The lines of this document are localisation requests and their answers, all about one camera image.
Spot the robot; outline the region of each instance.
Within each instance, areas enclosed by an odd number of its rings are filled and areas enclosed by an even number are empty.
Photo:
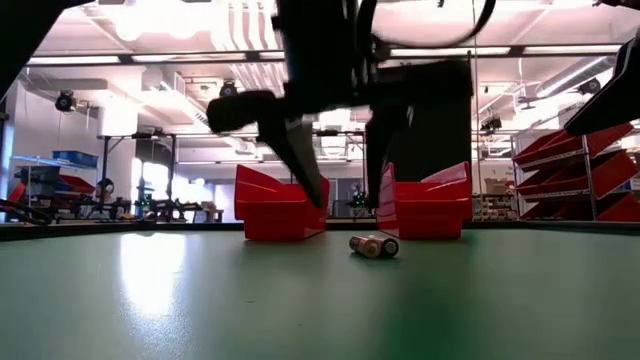
[[[6,31],[2,33],[7,55],[5,65],[0,69],[1,95],[6,93],[60,13],[68,7],[88,2],[90,0],[22,0],[0,4],[0,13],[12,14],[5,20],[5,28],[21,29],[20,41],[9,39]],[[487,0],[476,26],[460,39],[446,44],[395,45],[446,48],[466,42],[487,24],[495,4],[496,0]],[[640,10],[639,0],[598,0],[594,6],[601,4]],[[407,110],[412,104],[418,101],[435,104],[443,99],[473,95],[471,72],[462,60],[380,69],[378,64],[389,56],[390,46],[394,44],[383,42],[371,32],[376,5],[377,0],[362,0],[359,7],[357,0],[277,0],[278,15],[272,19],[272,25],[283,39],[289,73],[289,82],[284,84],[285,96],[276,98],[265,90],[247,91],[215,99],[208,107],[209,127],[214,133],[233,131],[257,122],[258,140],[270,146],[282,159],[316,206],[321,205],[320,175],[311,144],[311,124],[301,121],[304,114],[339,107],[370,106],[372,119],[365,129],[368,203],[375,208],[386,150],[394,134],[410,128]],[[39,11],[28,11],[36,6]],[[634,39],[621,49],[621,65],[615,71],[617,76],[631,71],[625,65],[631,56],[634,59],[637,56],[640,49],[637,42]],[[325,48],[343,56],[325,58],[320,53]],[[446,86],[437,90],[421,86],[438,79]],[[599,98],[598,104],[594,105],[596,108],[602,108],[603,101],[611,98],[597,95],[594,96]],[[588,105],[583,113],[588,112]],[[567,131],[581,135],[616,125],[607,123],[606,117],[584,117],[574,117],[567,123]]]

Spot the green table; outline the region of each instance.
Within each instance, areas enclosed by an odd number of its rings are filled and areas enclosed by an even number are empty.
[[[351,254],[354,234],[0,244],[0,359],[640,356],[638,238],[469,230],[376,261]]]

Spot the blue bin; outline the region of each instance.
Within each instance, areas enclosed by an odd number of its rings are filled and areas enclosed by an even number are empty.
[[[54,151],[54,159],[66,160],[76,165],[82,165],[90,168],[98,167],[98,157],[95,155],[85,154],[80,151]]]

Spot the battery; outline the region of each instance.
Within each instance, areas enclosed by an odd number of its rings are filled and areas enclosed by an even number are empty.
[[[376,240],[380,244],[380,257],[392,258],[400,251],[400,244],[395,239],[375,235],[369,235],[367,239]]]
[[[349,247],[364,257],[376,258],[380,256],[382,243],[376,239],[353,236],[349,239]]]

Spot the black cable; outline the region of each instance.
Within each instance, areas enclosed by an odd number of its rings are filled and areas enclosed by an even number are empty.
[[[36,226],[47,226],[53,221],[40,210],[8,200],[0,199],[0,212],[14,215],[18,220]]]
[[[377,5],[378,0],[362,0],[362,3],[360,4],[360,11],[358,12],[358,17],[356,19],[356,44],[358,50],[368,61],[372,62],[375,62],[377,60],[371,49],[371,28],[373,26],[373,16],[376,12]],[[473,39],[476,35],[478,35],[478,33],[480,33],[480,31],[482,31],[482,29],[484,29],[487,23],[489,23],[495,7],[496,0],[486,0],[486,2],[484,3],[484,7],[482,8],[482,12],[480,13],[480,17],[478,18],[478,21],[476,22],[473,29],[457,39],[439,44],[416,44],[395,40],[389,43],[405,48],[420,49],[443,49],[460,45]]]

